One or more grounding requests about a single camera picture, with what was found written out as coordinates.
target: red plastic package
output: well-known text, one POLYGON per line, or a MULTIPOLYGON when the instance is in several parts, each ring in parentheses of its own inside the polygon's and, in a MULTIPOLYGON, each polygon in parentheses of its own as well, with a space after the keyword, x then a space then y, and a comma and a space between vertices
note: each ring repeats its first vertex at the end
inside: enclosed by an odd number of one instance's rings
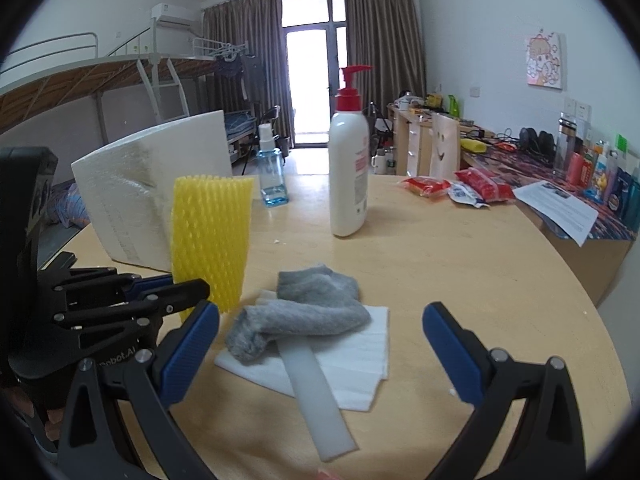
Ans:
POLYGON ((400 184, 405 189, 419 196, 437 198, 447 193, 451 184, 446 180, 431 178, 430 176, 414 176, 403 180, 400 184))
POLYGON ((511 186, 492 171, 484 168, 468 168, 456 171, 456 177, 465 184, 469 184, 487 203, 515 200, 511 186))

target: red bottle cap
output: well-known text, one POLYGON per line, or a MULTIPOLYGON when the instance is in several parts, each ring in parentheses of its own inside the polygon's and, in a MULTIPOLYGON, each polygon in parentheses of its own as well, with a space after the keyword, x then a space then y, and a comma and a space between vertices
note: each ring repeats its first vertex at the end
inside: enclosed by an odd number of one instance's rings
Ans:
POLYGON ((363 70, 371 70, 371 67, 369 65, 352 65, 342 69, 346 86, 338 90, 335 103, 337 112, 359 112, 362 110, 362 101, 360 94, 358 94, 358 89, 353 88, 353 74, 363 70))

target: water bottle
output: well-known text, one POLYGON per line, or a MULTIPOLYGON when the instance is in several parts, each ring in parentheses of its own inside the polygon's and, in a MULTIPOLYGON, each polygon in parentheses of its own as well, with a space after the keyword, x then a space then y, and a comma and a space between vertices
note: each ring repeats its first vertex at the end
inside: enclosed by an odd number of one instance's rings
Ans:
POLYGON ((289 203, 287 186, 284 182, 282 152, 276 147, 271 125, 261 124, 258 127, 258 132, 260 133, 260 151, 256 158, 262 201, 267 207, 289 203))

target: white packet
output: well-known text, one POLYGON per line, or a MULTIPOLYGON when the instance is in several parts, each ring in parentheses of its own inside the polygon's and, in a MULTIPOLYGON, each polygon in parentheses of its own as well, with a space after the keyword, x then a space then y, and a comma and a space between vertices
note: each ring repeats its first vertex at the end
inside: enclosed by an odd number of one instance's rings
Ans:
POLYGON ((450 199, 458 204, 472 205, 476 209, 489 207, 488 203, 471 186, 463 182, 452 182, 447 192, 450 199))

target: glass door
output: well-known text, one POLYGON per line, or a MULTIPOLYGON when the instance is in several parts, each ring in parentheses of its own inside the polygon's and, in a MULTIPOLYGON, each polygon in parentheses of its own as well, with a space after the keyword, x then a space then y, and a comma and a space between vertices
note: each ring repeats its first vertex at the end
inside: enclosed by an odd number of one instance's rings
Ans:
POLYGON ((282 0, 294 146, 325 147, 347 65, 344 0, 282 0))

